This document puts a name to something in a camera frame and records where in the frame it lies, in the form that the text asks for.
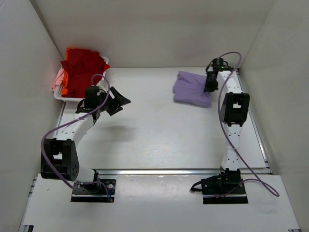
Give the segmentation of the purple t shirt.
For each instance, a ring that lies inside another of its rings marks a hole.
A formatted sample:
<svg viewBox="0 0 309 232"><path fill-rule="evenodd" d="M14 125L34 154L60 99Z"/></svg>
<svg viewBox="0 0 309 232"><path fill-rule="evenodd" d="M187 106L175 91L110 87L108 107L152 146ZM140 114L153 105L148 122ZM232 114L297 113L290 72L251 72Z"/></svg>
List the purple t shirt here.
<svg viewBox="0 0 309 232"><path fill-rule="evenodd" d="M211 108L210 93L204 92L206 76L179 71L172 87L173 100L203 108Z"/></svg>

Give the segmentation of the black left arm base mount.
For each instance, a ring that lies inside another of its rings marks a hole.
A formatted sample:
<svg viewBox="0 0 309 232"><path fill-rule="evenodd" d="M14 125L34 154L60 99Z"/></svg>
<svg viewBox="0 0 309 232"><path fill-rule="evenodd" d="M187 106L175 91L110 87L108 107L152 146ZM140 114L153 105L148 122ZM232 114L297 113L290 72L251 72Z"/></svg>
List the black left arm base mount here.
<svg viewBox="0 0 309 232"><path fill-rule="evenodd" d="M75 189L71 194L74 203L114 203L116 192L116 175L98 174L97 178L102 184L82 185L74 183Z"/></svg>

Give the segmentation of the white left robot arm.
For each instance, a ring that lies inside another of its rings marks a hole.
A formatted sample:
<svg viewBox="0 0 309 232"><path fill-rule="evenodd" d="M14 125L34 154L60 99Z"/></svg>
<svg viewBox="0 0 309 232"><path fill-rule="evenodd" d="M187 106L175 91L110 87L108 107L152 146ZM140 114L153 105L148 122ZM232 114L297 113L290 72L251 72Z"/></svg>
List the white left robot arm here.
<svg viewBox="0 0 309 232"><path fill-rule="evenodd" d="M85 98L78 103L73 120L55 128L55 137L49 139L45 135L42 138L41 177L62 180L72 189L72 183L75 182L84 185L89 192L98 191L101 186L98 173L94 169L80 166L76 147L98 121L102 112L113 116L130 102L114 87L107 90L98 86L87 87Z"/></svg>

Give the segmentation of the pink t shirt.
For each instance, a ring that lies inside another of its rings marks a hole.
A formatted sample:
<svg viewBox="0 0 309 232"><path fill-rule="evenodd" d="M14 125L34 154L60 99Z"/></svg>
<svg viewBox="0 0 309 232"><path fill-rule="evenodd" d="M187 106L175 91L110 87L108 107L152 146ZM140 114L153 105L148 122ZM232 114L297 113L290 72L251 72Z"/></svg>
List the pink t shirt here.
<svg viewBox="0 0 309 232"><path fill-rule="evenodd" d="M63 67L61 67L56 75L56 78L53 83L53 92L55 92L56 87L60 86L62 84L63 87L66 87L68 83L68 74L64 70Z"/></svg>

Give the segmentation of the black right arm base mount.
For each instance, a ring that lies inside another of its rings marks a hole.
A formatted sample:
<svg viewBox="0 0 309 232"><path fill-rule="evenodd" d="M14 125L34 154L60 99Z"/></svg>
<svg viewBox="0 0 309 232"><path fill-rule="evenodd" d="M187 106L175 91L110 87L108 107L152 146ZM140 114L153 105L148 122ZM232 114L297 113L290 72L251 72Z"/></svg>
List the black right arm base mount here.
<svg viewBox="0 0 309 232"><path fill-rule="evenodd" d="M225 169L220 174L194 183L190 192L201 192L203 204L247 204L248 198L240 169Z"/></svg>

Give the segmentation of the aluminium rail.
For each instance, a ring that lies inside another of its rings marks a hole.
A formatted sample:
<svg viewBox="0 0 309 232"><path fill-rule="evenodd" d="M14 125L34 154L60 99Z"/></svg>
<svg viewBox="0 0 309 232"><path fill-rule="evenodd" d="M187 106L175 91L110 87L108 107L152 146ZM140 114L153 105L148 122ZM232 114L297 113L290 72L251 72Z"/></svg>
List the aluminium rail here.
<svg viewBox="0 0 309 232"><path fill-rule="evenodd" d="M102 175L206 175L218 174L219 169L98 169Z"/></svg>

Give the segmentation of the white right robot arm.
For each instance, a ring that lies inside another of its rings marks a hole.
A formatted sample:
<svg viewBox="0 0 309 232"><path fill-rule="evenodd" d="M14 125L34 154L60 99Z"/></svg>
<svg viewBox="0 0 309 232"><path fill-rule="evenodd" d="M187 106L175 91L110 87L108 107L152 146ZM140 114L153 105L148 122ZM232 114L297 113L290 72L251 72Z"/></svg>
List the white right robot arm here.
<svg viewBox="0 0 309 232"><path fill-rule="evenodd" d="M216 187L228 193L241 182L239 166L239 140L248 116L250 95L244 93L232 77L234 69L223 58L215 58L206 67L204 92L219 90L218 116L227 138L227 150L221 163L221 173L216 177Z"/></svg>

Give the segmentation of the dark red t shirt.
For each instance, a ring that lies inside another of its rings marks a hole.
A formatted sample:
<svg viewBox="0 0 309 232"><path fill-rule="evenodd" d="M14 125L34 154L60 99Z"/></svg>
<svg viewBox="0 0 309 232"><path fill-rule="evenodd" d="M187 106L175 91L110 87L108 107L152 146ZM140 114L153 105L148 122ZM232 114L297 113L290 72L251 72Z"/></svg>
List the dark red t shirt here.
<svg viewBox="0 0 309 232"><path fill-rule="evenodd" d="M110 68L99 52L81 48L70 50L69 63L71 77L66 98L84 98L85 89L91 86L91 77Z"/></svg>

